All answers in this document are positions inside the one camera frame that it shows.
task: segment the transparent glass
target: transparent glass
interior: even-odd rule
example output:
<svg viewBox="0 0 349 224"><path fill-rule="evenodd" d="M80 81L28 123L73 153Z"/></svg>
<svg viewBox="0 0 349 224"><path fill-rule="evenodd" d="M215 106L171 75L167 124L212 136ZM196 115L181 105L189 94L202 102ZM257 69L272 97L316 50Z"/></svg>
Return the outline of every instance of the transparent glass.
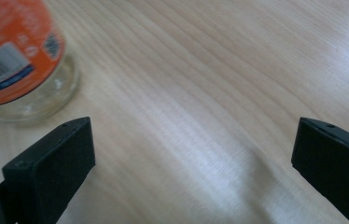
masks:
<svg viewBox="0 0 349 224"><path fill-rule="evenodd" d="M79 72L74 57L65 51L49 78L35 90L0 105L0 121L37 121L61 109L74 94Z"/></svg>

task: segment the orange label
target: orange label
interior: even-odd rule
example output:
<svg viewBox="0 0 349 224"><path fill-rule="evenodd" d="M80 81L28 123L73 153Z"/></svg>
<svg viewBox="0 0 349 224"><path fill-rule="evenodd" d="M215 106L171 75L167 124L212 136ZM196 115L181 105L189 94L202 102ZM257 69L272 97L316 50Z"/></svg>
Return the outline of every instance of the orange label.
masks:
<svg viewBox="0 0 349 224"><path fill-rule="evenodd" d="M0 105L41 85L63 49L63 37L41 0L0 0Z"/></svg>

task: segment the black object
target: black object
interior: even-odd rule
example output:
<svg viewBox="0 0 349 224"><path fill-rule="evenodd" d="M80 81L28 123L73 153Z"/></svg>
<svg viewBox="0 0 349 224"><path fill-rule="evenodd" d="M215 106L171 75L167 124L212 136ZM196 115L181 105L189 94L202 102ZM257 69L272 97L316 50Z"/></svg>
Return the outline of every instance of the black object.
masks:
<svg viewBox="0 0 349 224"><path fill-rule="evenodd" d="M57 127L3 167L0 224L56 223L94 165L91 120Z"/></svg>
<svg viewBox="0 0 349 224"><path fill-rule="evenodd" d="M349 133L332 124L301 118L293 167L349 219Z"/></svg>

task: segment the wooden table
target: wooden table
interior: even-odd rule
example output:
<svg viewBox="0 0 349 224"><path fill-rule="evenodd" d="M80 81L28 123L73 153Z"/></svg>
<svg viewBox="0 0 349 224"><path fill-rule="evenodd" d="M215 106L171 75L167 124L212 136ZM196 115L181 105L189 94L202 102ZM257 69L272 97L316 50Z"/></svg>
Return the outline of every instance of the wooden table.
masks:
<svg viewBox="0 0 349 224"><path fill-rule="evenodd" d="M0 169L91 117L97 166L59 223L349 223L290 163L300 117L349 131L349 0L47 2L79 91L0 123Z"/></svg>

